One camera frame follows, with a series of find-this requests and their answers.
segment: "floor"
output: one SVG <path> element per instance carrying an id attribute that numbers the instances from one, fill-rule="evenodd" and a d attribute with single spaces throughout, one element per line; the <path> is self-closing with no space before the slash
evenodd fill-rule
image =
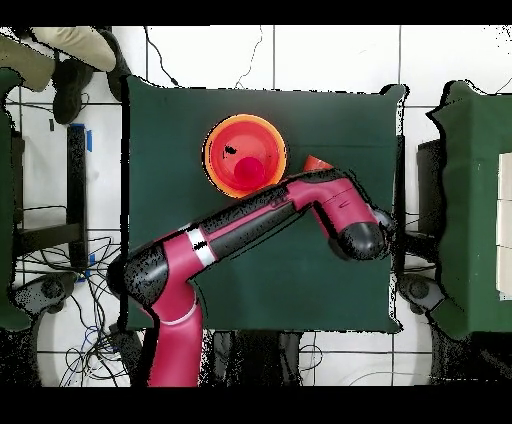
<path id="1" fill-rule="evenodd" d="M 508 28 L 495 26 L 212 26 L 150 27 L 165 69 L 183 86 L 234 87 L 249 69 L 254 46 L 260 40 L 250 73 L 240 81 L 249 89 L 343 90 L 377 93 L 387 84 L 406 84 L 403 132 L 406 137 L 407 211 L 418 212 L 415 154 L 418 144 L 439 133 L 425 113 L 438 105 L 445 83 L 469 79 L 481 90 L 494 93 L 512 77 L 511 37 Z M 164 87 L 171 87 L 154 48 L 146 43 L 142 27 L 114 27 L 132 72 Z M 48 49 L 37 46 L 45 54 Z M 512 84 L 501 92 L 510 92 Z M 91 239 L 111 237 L 120 242 L 121 105 L 111 96 L 105 74 L 96 73 L 85 90 L 89 104 L 76 122 L 92 130 L 92 151 L 87 153 Z M 65 205 L 66 128 L 55 124 L 49 110 L 54 95 L 16 89 L 8 104 L 15 125 L 27 143 L 25 153 L 25 207 Z M 25 228 L 64 222 L 63 209 L 25 213 Z M 90 250 L 105 249 L 104 240 Z M 419 264 L 408 258 L 410 264 Z M 40 270 L 35 263 L 17 269 Z M 37 274 L 17 273 L 17 281 Z M 97 284 L 102 284 L 101 277 Z M 76 298 L 83 320 L 94 324 L 91 294 L 78 283 Z M 114 322 L 119 304 L 103 296 L 108 322 Z M 414 385 L 425 384 L 431 363 L 430 326 L 414 315 L 405 301 L 396 299 L 396 317 L 403 325 L 397 335 L 370 333 L 308 333 L 300 353 L 305 385 Z M 59 385 L 68 366 L 84 345 L 79 311 L 68 302 L 57 315 L 43 319 L 38 343 L 43 382 Z M 111 380 L 95 384 L 112 385 Z M 126 377 L 119 385 L 128 385 Z"/>

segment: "white stripe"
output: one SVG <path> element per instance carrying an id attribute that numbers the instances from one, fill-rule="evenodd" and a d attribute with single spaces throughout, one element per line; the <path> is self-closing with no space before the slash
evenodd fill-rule
<path id="1" fill-rule="evenodd" d="M 203 233 L 201 233 L 201 230 L 199 228 L 187 231 L 187 236 L 192 246 L 196 246 L 199 243 L 206 242 L 205 238 L 203 237 Z M 203 264 L 205 268 L 215 262 L 215 256 L 213 255 L 213 252 L 210 250 L 210 246 L 208 246 L 208 243 L 205 246 L 197 249 L 195 252 L 197 257 L 201 261 L 201 264 Z"/>
<path id="2" fill-rule="evenodd" d="M 190 227 L 190 225 L 191 225 L 191 224 L 192 224 L 192 223 L 191 223 L 191 222 L 189 222 L 187 225 L 184 225 L 183 227 L 178 228 L 176 231 L 183 231 L 183 230 L 186 230 L 188 227 Z"/>
<path id="3" fill-rule="evenodd" d="M 194 313 L 194 311 L 196 310 L 197 308 L 197 297 L 196 297 L 196 293 L 194 292 L 194 304 L 192 305 L 192 308 L 190 309 L 190 311 L 188 311 L 184 316 L 182 316 L 181 318 L 178 318 L 174 321 L 160 321 L 160 324 L 164 324 L 164 325 L 177 325 L 177 324 L 180 324 L 182 323 L 183 321 L 186 321 L 187 319 L 190 318 L 190 316 Z"/>

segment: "chair wheel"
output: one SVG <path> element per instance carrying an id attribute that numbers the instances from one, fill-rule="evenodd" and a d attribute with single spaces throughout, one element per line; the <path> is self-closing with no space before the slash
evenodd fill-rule
<path id="1" fill-rule="evenodd" d="M 56 314 L 57 312 L 62 311 L 63 308 L 64 308 L 64 302 L 59 302 L 59 303 L 57 303 L 54 306 L 50 306 L 48 308 L 48 313 L 49 314 Z"/>

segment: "green table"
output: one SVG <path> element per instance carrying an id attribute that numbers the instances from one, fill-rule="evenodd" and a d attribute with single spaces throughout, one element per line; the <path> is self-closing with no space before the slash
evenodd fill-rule
<path id="1" fill-rule="evenodd" d="M 391 210 L 403 86 L 373 95 L 163 89 L 129 77 L 128 87 L 131 250 L 232 201 L 205 176 L 201 148 L 218 122 L 239 113 L 261 116 L 282 134 L 287 174 L 301 172 L 314 155 L 352 170 L 372 200 Z M 339 260 L 311 214 L 231 259 L 191 282 L 207 328 L 399 329 L 389 316 L 390 258 Z M 135 310 L 128 325 L 146 325 Z"/>
<path id="2" fill-rule="evenodd" d="M 496 290 L 499 154 L 512 152 L 512 96 L 482 95 L 449 83 L 432 119 L 446 140 L 446 230 L 441 283 L 448 299 L 432 317 L 455 339 L 477 331 L 512 331 L 512 301 Z"/>
<path id="3" fill-rule="evenodd" d="M 12 253 L 14 230 L 14 182 L 11 163 L 11 115 L 5 109 L 7 94 L 21 85 L 19 74 L 0 68 L 0 328 L 19 331 L 30 328 L 32 321 L 22 310 L 15 308 L 8 298 L 14 280 Z"/>

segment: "shoe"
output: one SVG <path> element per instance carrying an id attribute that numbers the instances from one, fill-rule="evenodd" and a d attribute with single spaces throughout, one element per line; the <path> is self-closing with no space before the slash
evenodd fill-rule
<path id="1" fill-rule="evenodd" d="M 53 116 L 61 125 L 67 125 L 80 113 L 82 90 L 91 82 L 93 69 L 76 59 L 58 62 L 52 80 L 55 88 Z"/>
<path id="2" fill-rule="evenodd" d="M 121 47 L 119 47 L 119 43 L 117 42 L 116 37 L 109 31 L 98 31 L 103 38 L 107 41 L 107 44 L 114 52 L 116 56 L 116 66 L 115 68 L 107 72 L 107 80 L 108 86 L 110 87 L 110 92 L 114 96 L 114 98 L 121 102 L 121 81 L 120 78 L 123 76 L 128 76 L 132 74 L 126 60 L 124 59 L 123 53 L 121 52 Z"/>

